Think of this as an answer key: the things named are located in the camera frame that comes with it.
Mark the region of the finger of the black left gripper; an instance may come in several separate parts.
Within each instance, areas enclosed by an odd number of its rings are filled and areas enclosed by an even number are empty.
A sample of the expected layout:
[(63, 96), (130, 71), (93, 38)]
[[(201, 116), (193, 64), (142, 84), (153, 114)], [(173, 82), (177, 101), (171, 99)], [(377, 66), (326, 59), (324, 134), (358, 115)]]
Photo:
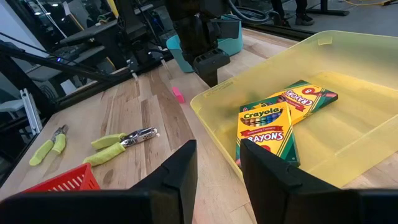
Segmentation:
[(203, 80), (210, 88), (218, 84), (218, 76), (215, 74), (207, 75)]

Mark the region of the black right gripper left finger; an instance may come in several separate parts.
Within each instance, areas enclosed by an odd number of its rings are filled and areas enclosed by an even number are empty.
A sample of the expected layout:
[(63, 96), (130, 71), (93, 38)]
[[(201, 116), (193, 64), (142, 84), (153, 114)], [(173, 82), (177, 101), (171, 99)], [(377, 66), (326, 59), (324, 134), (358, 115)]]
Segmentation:
[(130, 189), (16, 194), (1, 202), (1, 223), (191, 223), (197, 180), (189, 140)]

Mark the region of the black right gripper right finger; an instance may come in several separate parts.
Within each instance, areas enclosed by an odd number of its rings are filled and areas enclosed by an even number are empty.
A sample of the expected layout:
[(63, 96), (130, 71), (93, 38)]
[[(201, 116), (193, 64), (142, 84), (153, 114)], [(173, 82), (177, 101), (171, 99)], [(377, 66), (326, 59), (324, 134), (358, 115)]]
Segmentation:
[(258, 223), (397, 223), (396, 189), (339, 189), (248, 139), (241, 167)]

